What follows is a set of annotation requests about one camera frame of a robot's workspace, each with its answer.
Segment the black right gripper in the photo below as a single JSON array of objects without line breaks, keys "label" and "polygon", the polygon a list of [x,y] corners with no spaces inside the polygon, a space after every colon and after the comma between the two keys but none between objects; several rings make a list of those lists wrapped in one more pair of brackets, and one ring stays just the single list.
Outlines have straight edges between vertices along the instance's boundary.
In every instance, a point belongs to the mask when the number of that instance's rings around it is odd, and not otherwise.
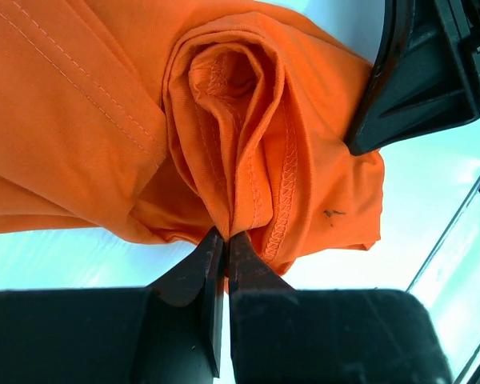
[{"label": "black right gripper", "polygon": [[381,44],[346,134],[359,156],[480,117],[480,1],[387,1]]}]

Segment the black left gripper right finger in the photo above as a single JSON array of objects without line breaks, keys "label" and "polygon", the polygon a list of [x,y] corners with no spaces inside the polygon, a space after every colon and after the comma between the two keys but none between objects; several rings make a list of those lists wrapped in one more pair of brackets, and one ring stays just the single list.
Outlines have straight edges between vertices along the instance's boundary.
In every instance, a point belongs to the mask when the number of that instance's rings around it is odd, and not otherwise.
[{"label": "black left gripper right finger", "polygon": [[229,243],[231,359],[239,383],[450,383],[429,313],[401,290],[296,290]]}]

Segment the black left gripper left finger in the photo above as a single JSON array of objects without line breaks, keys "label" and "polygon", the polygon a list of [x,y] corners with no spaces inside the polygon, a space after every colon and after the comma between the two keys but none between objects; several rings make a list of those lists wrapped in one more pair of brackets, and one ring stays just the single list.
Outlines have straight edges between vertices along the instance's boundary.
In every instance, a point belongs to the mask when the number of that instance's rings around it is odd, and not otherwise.
[{"label": "black left gripper left finger", "polygon": [[211,383],[223,251],[211,229],[148,286],[0,291],[0,383]]}]

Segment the orange t shirt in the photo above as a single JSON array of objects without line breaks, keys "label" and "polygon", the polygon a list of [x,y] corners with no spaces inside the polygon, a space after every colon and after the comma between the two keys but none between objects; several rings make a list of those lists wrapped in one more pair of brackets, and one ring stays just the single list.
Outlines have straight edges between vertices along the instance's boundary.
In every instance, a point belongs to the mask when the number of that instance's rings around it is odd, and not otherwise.
[{"label": "orange t shirt", "polygon": [[256,1],[0,1],[0,233],[247,232],[277,273],[380,238],[346,133],[370,63]]}]

